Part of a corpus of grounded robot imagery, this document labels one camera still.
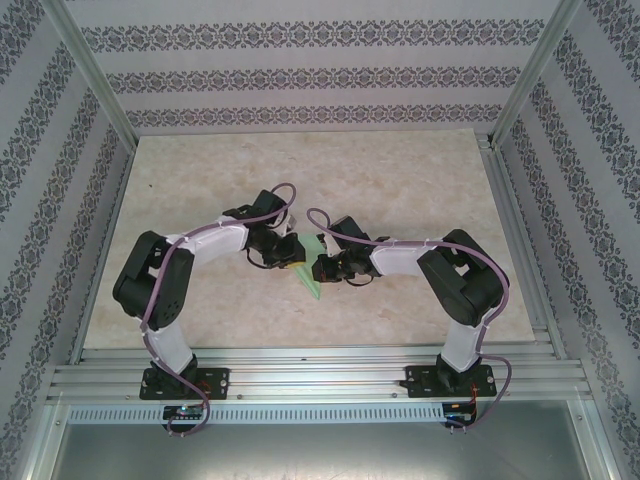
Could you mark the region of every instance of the black mounting bracket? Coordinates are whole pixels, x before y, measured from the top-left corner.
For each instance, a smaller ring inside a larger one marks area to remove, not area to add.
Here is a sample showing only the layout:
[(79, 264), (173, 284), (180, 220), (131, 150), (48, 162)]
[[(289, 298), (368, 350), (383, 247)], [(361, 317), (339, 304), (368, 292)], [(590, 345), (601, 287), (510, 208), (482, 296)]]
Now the black mounting bracket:
[[(228, 368), (197, 368), (195, 379), (189, 379), (207, 394), (209, 400), (226, 400), (229, 390)], [(147, 368), (142, 376), (140, 400), (201, 400), (191, 389), (166, 388), (168, 385), (157, 368)]]
[(435, 365), (409, 365), (404, 371), (406, 380), (400, 386), (407, 389), (409, 398), (471, 397), (473, 388), (477, 397), (495, 397), (498, 393), (489, 365), (477, 365), (471, 375), (454, 387), (442, 382)]

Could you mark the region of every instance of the gray metal panel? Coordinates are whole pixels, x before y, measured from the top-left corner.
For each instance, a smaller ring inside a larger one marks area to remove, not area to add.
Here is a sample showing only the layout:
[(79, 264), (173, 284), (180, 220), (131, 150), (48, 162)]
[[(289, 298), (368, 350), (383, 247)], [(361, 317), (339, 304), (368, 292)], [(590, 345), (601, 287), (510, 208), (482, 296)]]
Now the gray metal panel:
[(159, 426), (69, 425), (53, 478), (589, 477), (564, 402), (517, 402), (466, 435), (434, 423), (218, 425), (181, 440)]
[(62, 445), (69, 406), (45, 405), (19, 480), (49, 480)]
[(591, 478), (621, 480), (595, 402), (574, 400), (567, 407)]

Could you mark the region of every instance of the patterned wallpaper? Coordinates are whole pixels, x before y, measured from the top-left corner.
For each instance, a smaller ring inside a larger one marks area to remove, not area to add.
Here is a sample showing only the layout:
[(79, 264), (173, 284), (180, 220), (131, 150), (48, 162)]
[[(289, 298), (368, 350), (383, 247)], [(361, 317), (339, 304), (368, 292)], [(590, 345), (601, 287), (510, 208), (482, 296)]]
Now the patterned wallpaper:
[(640, 15), (586, 1), (501, 146), (570, 354), (640, 478)]
[(139, 134), (488, 132), (556, 0), (68, 1)]
[(0, 479), (66, 363), (129, 159), (42, 7), (0, 2)]

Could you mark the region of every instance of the robotic arm base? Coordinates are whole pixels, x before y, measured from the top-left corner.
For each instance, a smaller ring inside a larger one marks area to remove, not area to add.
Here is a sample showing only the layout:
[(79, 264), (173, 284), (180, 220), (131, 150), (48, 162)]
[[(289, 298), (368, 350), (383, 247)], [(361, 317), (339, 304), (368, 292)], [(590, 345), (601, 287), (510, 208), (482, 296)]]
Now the robotic arm base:
[(405, 368), (406, 380), (400, 386), (407, 389), (409, 398), (465, 398), (495, 397), (497, 389), (493, 370), (481, 365), (480, 359), (468, 370), (458, 372), (440, 355), (436, 365), (409, 365)]
[[(209, 400), (226, 400), (229, 389), (228, 368), (198, 368), (198, 360), (193, 356), (180, 376), (200, 388)], [(140, 400), (199, 400), (196, 392), (162, 370), (154, 362), (142, 376)]]

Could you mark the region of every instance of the enclosure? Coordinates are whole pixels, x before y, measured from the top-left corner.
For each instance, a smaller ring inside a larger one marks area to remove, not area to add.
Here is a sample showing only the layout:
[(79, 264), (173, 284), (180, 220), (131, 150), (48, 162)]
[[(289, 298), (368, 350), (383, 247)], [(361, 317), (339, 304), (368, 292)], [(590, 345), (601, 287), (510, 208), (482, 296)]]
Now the enclosure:
[[(638, 9), (4, 0), (0, 478), (640, 478)], [(144, 231), (281, 182), (300, 235), (311, 207), (393, 242), (462, 228), (504, 270), (481, 353), (513, 377), (483, 362), (506, 391), (486, 422), (409, 395), (450, 328), (423, 280), (316, 299), (230, 255), (180, 315), (225, 399), (167, 438), (180, 402), (139, 398), (116, 279)]]

